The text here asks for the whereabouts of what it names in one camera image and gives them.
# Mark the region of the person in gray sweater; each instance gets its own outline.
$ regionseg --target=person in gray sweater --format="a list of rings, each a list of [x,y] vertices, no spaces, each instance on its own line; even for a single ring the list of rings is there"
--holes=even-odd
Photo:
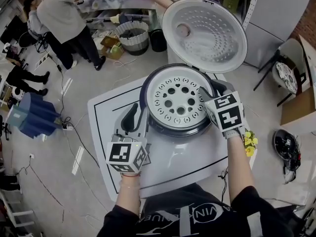
[[[24,12],[28,19],[27,24],[29,33],[35,39],[38,39],[40,36],[44,36],[51,49],[54,51],[66,69],[75,67],[77,65],[77,61],[73,60],[73,56],[69,51],[67,44],[61,44],[58,39],[50,32],[50,30],[40,22],[36,11],[40,2],[41,0],[24,1]]]

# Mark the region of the open lid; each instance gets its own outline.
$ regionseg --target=open lid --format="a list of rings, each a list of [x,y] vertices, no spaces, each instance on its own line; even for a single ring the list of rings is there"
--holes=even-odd
[[[179,0],[163,15],[162,30],[171,49],[202,72],[225,73],[247,55],[240,22],[214,0]]]

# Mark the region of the refrigerator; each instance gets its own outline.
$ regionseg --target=refrigerator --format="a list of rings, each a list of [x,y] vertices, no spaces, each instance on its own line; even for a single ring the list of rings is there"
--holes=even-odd
[[[309,0],[257,0],[246,28],[245,62],[262,67],[284,43],[302,17]]]

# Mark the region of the artificial flower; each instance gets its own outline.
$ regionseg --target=artificial flower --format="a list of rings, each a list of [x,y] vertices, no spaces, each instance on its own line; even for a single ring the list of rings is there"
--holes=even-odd
[[[252,140],[248,137],[245,137],[245,146],[249,145],[252,142]]]
[[[246,150],[247,156],[251,157],[255,153],[256,149],[254,147],[252,147],[252,146],[249,146],[245,150]]]
[[[245,136],[246,136],[247,138],[250,138],[250,137],[251,137],[251,133],[250,133],[250,132],[245,132]]]
[[[258,139],[257,139],[257,138],[253,138],[252,143],[253,143],[254,145],[257,145],[257,144],[258,144]]]

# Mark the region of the patterned cushion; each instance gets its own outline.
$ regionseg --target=patterned cushion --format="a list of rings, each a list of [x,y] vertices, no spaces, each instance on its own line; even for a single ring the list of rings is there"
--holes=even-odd
[[[294,72],[290,70],[290,68],[281,62],[278,62],[276,64],[276,69],[278,71],[278,74],[280,75],[280,78],[284,81],[287,89],[291,91],[293,94],[296,94],[297,92],[297,81],[294,76]]]

